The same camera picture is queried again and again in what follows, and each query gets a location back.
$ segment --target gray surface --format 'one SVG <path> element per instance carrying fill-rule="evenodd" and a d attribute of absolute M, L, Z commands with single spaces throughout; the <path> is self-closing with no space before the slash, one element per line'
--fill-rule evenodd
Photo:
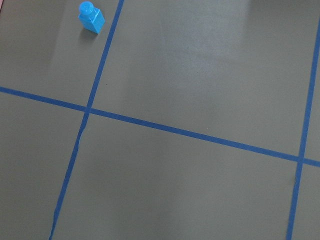
<path fill-rule="evenodd" d="M 297 155 L 320 2 L 126 1 L 94 107 Z"/>
<path fill-rule="evenodd" d="M 78 20 L 82 0 L 5 1 L 0 14 L 0 86 L 86 105 L 116 0 L 95 0 L 101 33 Z"/>
<path fill-rule="evenodd" d="M 320 161 L 320 68 L 317 67 L 317 78 L 315 81 L 314 96 L 312 101 L 312 110 L 310 116 L 310 125 L 308 139 L 305 150 L 305 157 L 308 159 Z"/>
<path fill-rule="evenodd" d="M 303 166 L 293 240 L 318 240 L 320 236 L 320 169 Z"/>
<path fill-rule="evenodd" d="M 54 239 L 285 239 L 295 168 L 91 115 Z"/>
<path fill-rule="evenodd" d="M 0 86 L 86 105 L 106 24 L 80 0 L 5 0 Z M 127 0 L 94 107 L 298 154 L 320 3 Z M 82 112 L 0 93 L 0 239 L 44 240 Z M 320 160 L 319 77 L 306 157 Z M 294 162 L 90 116 L 55 240 L 285 239 Z M 319 236 L 304 166 L 294 239 Z"/>
<path fill-rule="evenodd" d="M 0 239 L 45 240 L 82 113 L 0 93 Z"/>

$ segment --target lego stud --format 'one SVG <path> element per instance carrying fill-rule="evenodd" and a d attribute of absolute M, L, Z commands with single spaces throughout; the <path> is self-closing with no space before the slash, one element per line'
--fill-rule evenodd
<path fill-rule="evenodd" d="M 105 24 L 105 18 L 102 15 L 100 9 L 96 8 L 92 2 L 84 1 L 79 6 L 79 20 L 83 27 L 96 34 L 100 33 L 103 25 Z"/>

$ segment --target blue painter's tape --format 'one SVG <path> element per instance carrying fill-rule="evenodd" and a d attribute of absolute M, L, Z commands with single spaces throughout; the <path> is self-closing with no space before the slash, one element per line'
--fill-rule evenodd
<path fill-rule="evenodd" d="M 45 96 L 39 96 L 39 95 L 35 95 L 35 94 L 23 92 L 23 91 L 13 90 L 13 89 L 2 87 L 2 86 L 0 86 L 0 92 L 19 96 L 26 99 L 36 100 L 38 102 L 57 105 L 57 106 L 68 108 L 68 109 L 78 110 L 82 112 L 84 112 L 86 109 L 84 106 L 81 106 L 81 105 L 73 104 L 66 101 L 60 101 L 60 100 L 56 100 L 56 99 L 45 97 Z"/>
<path fill-rule="evenodd" d="M 310 166 L 314 166 L 314 167 L 319 167 L 320 168 L 320 161 L 316 161 L 316 160 L 305 158 L 303 160 L 303 163 L 307 164 L 307 165 L 310 165 Z"/>
<path fill-rule="evenodd" d="M 286 240 L 292 239 L 296 211 L 297 211 L 297 204 L 298 204 L 301 174 L 302 174 L 303 164 L 307 162 L 304 159 L 304 157 L 305 157 L 306 146 L 307 146 L 308 130 L 309 130 L 309 124 L 310 124 L 311 110 L 312 110 L 312 101 L 313 101 L 314 91 L 315 91 L 319 48 L 320 48 L 320 19 L 318 21 L 318 27 L 317 27 L 314 50 L 313 50 L 310 82 L 309 82 L 309 88 L 308 88 L 308 95 L 306 99 L 302 134 L 301 134 L 301 140 L 300 140 L 299 161 L 295 170 L 295 185 L 293 187 L 292 198 L 291 198 L 291 207 L 290 207 L 289 221 L 288 221 L 288 227 L 286 232 Z"/>
<path fill-rule="evenodd" d="M 67 192 L 67 188 L 68 188 L 68 184 L 69 184 L 69 181 L 70 181 L 70 177 L 71 177 L 71 174 L 72 174 L 75 162 L 76 162 L 76 158 L 77 158 L 77 155 L 78 155 L 80 139 L 81 139 L 81 136 L 82 136 L 82 134 L 83 134 L 83 132 L 84 132 L 84 130 L 86 128 L 87 122 L 88 122 L 90 111 L 91 111 L 93 102 L 95 100 L 95 96 L 96 96 L 96 92 L 97 92 L 97 89 L 98 89 L 99 81 L 100 81 L 100 78 L 101 78 L 105 63 L 106 63 L 108 52 L 109 52 L 109 49 L 110 49 L 110 46 L 111 46 L 111 42 L 112 42 L 116 27 L 117 27 L 117 23 L 118 23 L 118 20 L 119 20 L 119 16 L 120 16 L 123 4 L 124 4 L 124 0 L 119 0 L 117 8 L 116 8 L 116 11 L 115 11 L 115 14 L 114 14 L 114 17 L 113 17 L 111 28 L 110 28 L 110 31 L 109 31 L 109 34 L 108 34 L 108 38 L 106 40 L 106 43 L 105 43 L 105 46 L 104 46 L 104 49 L 103 49 L 103 53 L 102 53 L 102 56 L 101 56 L 99 67 L 97 69 L 97 72 L 96 72 L 96 75 L 95 75 L 95 78 L 94 78 L 94 82 L 93 82 L 93 85 L 92 85 L 90 96 L 89 96 L 87 105 L 86 105 L 85 110 L 84 110 L 84 114 L 83 114 L 82 122 L 81 122 L 81 125 L 80 125 L 80 129 L 78 131 L 78 135 L 77 135 L 75 143 L 74 143 L 73 151 L 72 151 L 72 154 L 71 154 L 71 157 L 70 157 L 70 161 L 69 161 L 69 164 L 68 164 L 67 171 L 65 173 L 65 177 L 64 177 L 63 184 L 62 184 L 62 187 L 61 187 L 61 190 L 60 190 L 60 194 L 59 194 L 59 197 L 58 197 L 58 200 L 57 200 L 57 203 L 56 203 L 56 207 L 55 207 L 55 210 L 54 210 L 54 213 L 53 213 L 53 223 L 52 223 L 52 228 L 51 228 L 49 240 L 52 240 L 54 232 L 55 232 L 55 228 L 56 228 L 56 225 L 57 225 L 57 222 L 58 222 L 60 210 L 61 210 L 64 198 L 65 198 L 65 195 L 66 195 L 66 192 Z"/>
<path fill-rule="evenodd" d="M 123 122 L 132 123 L 132 124 L 137 124 L 137 125 L 145 126 L 148 128 L 158 129 L 158 130 L 166 131 L 169 133 L 179 134 L 179 135 L 183 135 L 183 136 L 187 136 L 187 137 L 191 137 L 191 138 L 195 138 L 195 139 L 200 139 L 200 140 L 204 140 L 204 141 L 208 141 L 208 142 L 212 142 L 212 143 L 217 143 L 217 144 L 221 144 L 221 145 L 225 145 L 225 146 L 229 146 L 229 147 L 233 147 L 233 148 L 237 148 L 237 149 L 251 151 L 254 153 L 264 154 L 264 155 L 268 155 L 268 156 L 272 156 L 272 157 L 276 157 L 276 158 L 280 158 L 280 159 L 286 159 L 286 160 L 290 160 L 290 161 L 294 161 L 294 162 L 298 161 L 298 157 L 294 156 L 294 155 L 281 153 L 281 152 L 277 152 L 277 151 L 273 151 L 273 150 L 269 150 L 269 149 L 265 149 L 265 148 L 261 148 L 261 147 L 257 147 L 257 146 L 251 146 L 251 145 L 247 145 L 244 143 L 230 141 L 230 140 L 226 140 L 223 138 L 209 136 L 209 135 L 205 135 L 205 134 L 201 134 L 201 133 L 197 133 L 197 132 L 193 132 L 193 131 L 183 130 L 183 129 L 172 127 L 172 126 L 166 126 L 166 125 L 162 125 L 162 124 L 158 124 L 158 123 L 154 123 L 154 122 L 150 122 L 150 121 L 145 121 L 145 120 L 141 120 L 141 119 L 137 119 L 137 118 L 133 118 L 133 117 L 123 116 L 123 115 L 119 115 L 119 114 L 112 113 L 112 112 L 102 111 L 102 110 L 98 110 L 98 109 L 93 108 L 93 109 L 91 109 L 91 113 L 95 114 L 95 115 L 107 117 L 110 119 L 120 120 Z"/>

